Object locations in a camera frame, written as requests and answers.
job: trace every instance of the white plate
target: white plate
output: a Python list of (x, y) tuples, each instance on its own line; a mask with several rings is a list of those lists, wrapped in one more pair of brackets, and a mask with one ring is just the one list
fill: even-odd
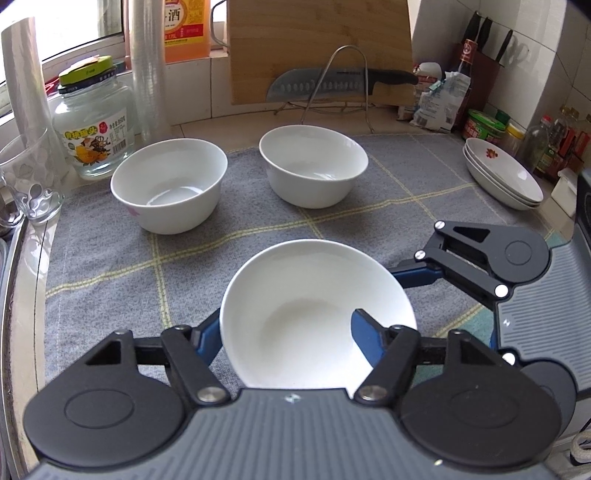
[(544, 200), (544, 193), (535, 178), (504, 150), (479, 138), (468, 138), (466, 148), (485, 171), (513, 194), (529, 202)]
[(526, 205), (525, 203), (521, 203), (515, 197), (510, 196), (508, 193), (501, 190), (501, 188), (499, 188), (497, 185), (493, 184), (484, 175), (483, 170), (475, 163), (473, 163), (469, 157), (466, 157), (466, 165), (468, 167), (468, 170), (470, 171), (470, 174), (480, 184), (480, 186), (483, 189), (485, 189), (488, 193), (490, 193), (494, 198), (496, 198), (499, 202), (504, 203), (508, 207), (511, 207), (515, 210), (531, 210), (534, 208)]
[(484, 167), (482, 167), (482, 165), (480, 165), (480, 163), (478, 163), (474, 159), (474, 156), (471, 155), (471, 153), (466, 149), (466, 147), (464, 147), (463, 152), (464, 152), (464, 156), (466, 157), (466, 160), (471, 161), (474, 164), (474, 166), (477, 167), (480, 170), (480, 172), (486, 177), (486, 179), (489, 180), (493, 185), (495, 185), (495, 187), (501, 189), (504, 193), (506, 193), (510, 197), (513, 197), (518, 202), (521, 202), (529, 207), (537, 208), (540, 206), (540, 202), (530, 202), (529, 200), (524, 200), (523, 198), (520, 198), (519, 196), (517, 196), (513, 192), (511, 192), (509, 189), (507, 189), (507, 187), (505, 185), (503, 185), (501, 182), (497, 181), (497, 179), (495, 179), (490, 173), (488, 173), (484, 169)]

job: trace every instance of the glass cup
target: glass cup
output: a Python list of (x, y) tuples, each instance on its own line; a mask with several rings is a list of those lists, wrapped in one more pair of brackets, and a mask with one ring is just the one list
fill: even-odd
[(64, 201), (61, 181), (47, 128), (25, 131), (0, 151), (0, 180), (18, 209), (32, 223), (43, 223), (59, 212)]

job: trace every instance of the bowl rim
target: bowl rim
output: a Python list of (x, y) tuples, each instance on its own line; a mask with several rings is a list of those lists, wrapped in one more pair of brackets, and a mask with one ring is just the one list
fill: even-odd
[[(129, 161), (136, 153), (139, 153), (139, 152), (141, 152), (142, 150), (144, 150), (146, 148), (155, 147), (156, 145), (162, 145), (162, 144), (173, 143), (173, 142), (174, 143), (177, 143), (179, 141), (186, 141), (186, 140), (189, 140), (191, 143), (197, 142), (197, 143), (201, 143), (201, 144), (204, 144), (205, 143), (205, 144), (212, 145), (215, 148), (217, 148), (223, 154), (223, 158), (225, 159), (225, 165), (224, 165), (224, 168), (223, 168), (223, 172), (219, 176), (219, 178), (214, 183), (212, 183), (209, 187), (207, 187), (201, 193), (196, 193), (195, 195), (191, 195), (189, 198), (186, 198), (186, 199), (183, 199), (183, 200), (178, 200), (176, 202), (171, 202), (171, 203), (162, 203), (160, 205), (146, 205), (146, 204), (142, 204), (142, 203), (132, 203), (132, 202), (129, 202), (129, 201), (123, 199), (121, 197), (121, 195), (117, 194), (117, 192), (115, 191), (115, 188), (113, 187), (113, 180), (115, 178), (115, 175), (117, 174), (117, 171), (121, 168), (121, 166), (124, 165), (125, 162)], [(113, 196), (117, 200), (119, 200), (121, 203), (123, 203), (124, 205), (130, 206), (130, 207), (133, 207), (133, 208), (159, 209), (159, 208), (166, 208), (166, 207), (170, 207), (170, 206), (174, 206), (174, 205), (180, 205), (182, 203), (189, 202), (191, 200), (194, 200), (196, 197), (199, 197), (199, 196), (201, 196), (201, 195), (209, 192), (210, 190), (214, 189), (222, 181), (222, 179), (226, 175), (227, 170), (228, 170), (228, 156), (226, 155), (226, 152), (224, 152), (216, 144), (211, 143), (211, 142), (208, 142), (207, 140), (201, 140), (200, 138), (169, 138), (168, 140), (162, 140), (160, 142), (156, 142), (156, 143), (147, 145), (147, 146), (145, 146), (143, 148), (140, 148), (139, 150), (136, 150), (135, 152), (133, 152), (123, 162), (121, 162), (119, 165), (117, 165), (117, 168), (115, 169), (115, 171), (113, 172), (113, 175), (111, 176), (111, 180), (109, 182), (109, 185), (111, 187), (111, 193), (113, 194)]]
[[(411, 328), (414, 328), (415, 330), (418, 329), (417, 316), (414, 312), (413, 304), (411, 303), (410, 299), (408, 298), (408, 295), (406, 294), (406, 292), (405, 292), (404, 288), (402, 287), (402, 285), (400, 284), (400, 282), (380, 262), (378, 262), (376, 259), (374, 259), (370, 255), (368, 255), (367, 253), (362, 252), (361, 250), (359, 250), (355, 247), (352, 247), (350, 245), (343, 244), (341, 242), (335, 242), (332, 240), (324, 240), (324, 239), (319, 239), (319, 238), (299, 238), (296, 240), (287, 240), (285, 242), (280, 242), (278, 244), (271, 245), (270, 247), (264, 248), (259, 253), (250, 257), (246, 262), (244, 262), (242, 264), (242, 266), (237, 270), (237, 272), (234, 273), (234, 276), (232, 277), (232, 279), (228, 283), (228, 286), (226, 287), (226, 290), (225, 290), (223, 297), (222, 297), (222, 303), (220, 305), (219, 324), (220, 324), (220, 335), (222, 337), (222, 344), (223, 345), (225, 345), (227, 342), (227, 338), (225, 339), (226, 335), (224, 334), (224, 327), (223, 327), (224, 315), (223, 314), (226, 309), (226, 302), (228, 301), (228, 292), (231, 290), (232, 286), (236, 283), (236, 279), (242, 274), (242, 272), (246, 268), (250, 267), (251, 264), (257, 262), (261, 257), (272, 254), (272, 252), (274, 252), (276, 249), (283, 248), (286, 245), (291, 245), (291, 244), (322, 244), (322, 245), (332, 244), (333, 246), (337, 246), (338, 248), (352, 251), (356, 255), (361, 255), (361, 257), (363, 257), (364, 259), (369, 260), (371, 264), (377, 265), (380, 269), (382, 269), (383, 271), (385, 271), (388, 275), (390, 275), (392, 277), (392, 279), (400, 287), (400, 290), (402, 291), (402, 293), (404, 293), (404, 295), (407, 299), (408, 306), (410, 307), (410, 313), (412, 314), (412, 317), (409, 316), (409, 318), (408, 318), (408, 320), (409, 320), (408, 323), (410, 324), (408, 326), (410, 326)], [(230, 360), (230, 364), (232, 365), (232, 368), (234, 368), (238, 377), (240, 377), (240, 379), (246, 384), (247, 387), (251, 386), (253, 382), (251, 381), (250, 378), (246, 378), (246, 376), (244, 376), (245, 370), (242, 368), (242, 365), (237, 365), (236, 367), (234, 366), (236, 363), (235, 361), (237, 359), (232, 358), (233, 353), (226, 351), (226, 354), (228, 356), (228, 360)]]
[[(272, 162), (271, 160), (269, 160), (269, 159), (267, 158), (267, 156), (266, 156), (266, 155), (263, 153), (263, 150), (262, 150), (262, 142), (263, 142), (263, 140), (265, 139), (265, 137), (266, 137), (267, 135), (269, 135), (270, 133), (272, 133), (272, 132), (275, 132), (275, 131), (277, 131), (277, 130), (282, 130), (282, 129), (285, 129), (285, 128), (287, 128), (287, 129), (291, 129), (291, 128), (294, 128), (294, 127), (297, 127), (297, 128), (304, 128), (304, 129), (312, 129), (312, 130), (326, 130), (326, 131), (329, 131), (329, 132), (331, 132), (331, 133), (334, 133), (334, 134), (340, 135), (341, 137), (345, 137), (346, 139), (348, 139), (348, 140), (352, 141), (352, 142), (353, 142), (355, 145), (357, 145), (357, 146), (358, 146), (358, 147), (361, 149), (361, 151), (362, 151), (362, 152), (363, 152), (363, 154), (365, 155), (365, 165), (364, 165), (363, 169), (362, 169), (362, 170), (361, 170), (359, 173), (357, 173), (357, 174), (355, 174), (355, 175), (351, 175), (351, 176), (349, 176), (349, 177), (346, 177), (346, 178), (344, 178), (344, 179), (337, 179), (337, 180), (333, 180), (333, 179), (319, 179), (319, 178), (317, 178), (317, 177), (307, 177), (307, 176), (305, 176), (305, 175), (300, 175), (299, 173), (293, 173), (292, 171), (289, 171), (289, 170), (286, 170), (286, 169), (284, 169), (284, 168), (280, 167), (280, 166), (279, 166), (279, 165), (277, 165), (276, 163), (274, 163), (274, 162)], [(318, 182), (336, 183), (336, 182), (342, 182), (342, 181), (351, 181), (351, 180), (354, 180), (354, 179), (356, 179), (356, 178), (357, 178), (357, 177), (359, 177), (360, 175), (363, 175), (363, 173), (365, 172), (365, 170), (367, 170), (367, 168), (368, 168), (368, 166), (369, 166), (369, 156), (368, 156), (367, 152), (365, 151), (365, 149), (364, 149), (364, 148), (363, 148), (361, 145), (359, 145), (359, 143), (357, 143), (357, 142), (356, 142), (355, 140), (353, 140), (351, 137), (348, 137), (347, 135), (345, 135), (345, 134), (342, 134), (341, 132), (337, 132), (336, 130), (332, 130), (332, 129), (330, 129), (330, 128), (325, 128), (325, 127), (317, 127), (316, 125), (283, 125), (282, 127), (276, 127), (276, 128), (273, 128), (273, 129), (269, 130), (269, 131), (268, 131), (266, 134), (264, 134), (264, 135), (261, 137), (261, 139), (259, 140), (259, 152), (261, 153), (261, 156), (262, 156), (262, 157), (265, 159), (265, 161), (266, 161), (266, 162), (267, 162), (269, 165), (271, 165), (272, 167), (275, 167), (277, 170), (280, 170), (280, 171), (282, 171), (282, 172), (284, 172), (284, 173), (287, 173), (287, 174), (288, 174), (288, 175), (290, 175), (290, 176), (293, 176), (293, 177), (296, 177), (296, 178), (299, 178), (299, 179), (312, 180), (312, 181), (318, 181)]]

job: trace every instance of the gray dish mat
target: gray dish mat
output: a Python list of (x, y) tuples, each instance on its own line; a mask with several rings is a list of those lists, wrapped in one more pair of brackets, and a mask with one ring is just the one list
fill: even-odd
[[(451, 135), (355, 137), (369, 167), (345, 200), (304, 210), (271, 190), (256, 148), (228, 155), (221, 200), (196, 229), (174, 236), (142, 230), (115, 200), (107, 180), (65, 201), (47, 277), (45, 356), (49, 381), (106, 335), (135, 336), (198, 325), (220, 306), (228, 282), (250, 257), (298, 238), (351, 245), (385, 266), (412, 258), (436, 219), (524, 225), (545, 235), (534, 212), (517, 212), (490, 197), (470, 176), (461, 140)], [(476, 302), (440, 280), (407, 294), (423, 335), (433, 335)], [(212, 363), (235, 393), (241, 386), (222, 349)], [(164, 370), (142, 367), (165, 381)]]

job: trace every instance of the knife handle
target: knife handle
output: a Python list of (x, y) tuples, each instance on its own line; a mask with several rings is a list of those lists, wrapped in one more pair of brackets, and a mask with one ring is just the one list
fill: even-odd
[(414, 73), (405, 72), (404, 70), (368, 69), (368, 93), (370, 95), (374, 92), (376, 82), (385, 83), (386, 85), (405, 85), (407, 83), (416, 85), (418, 77)]

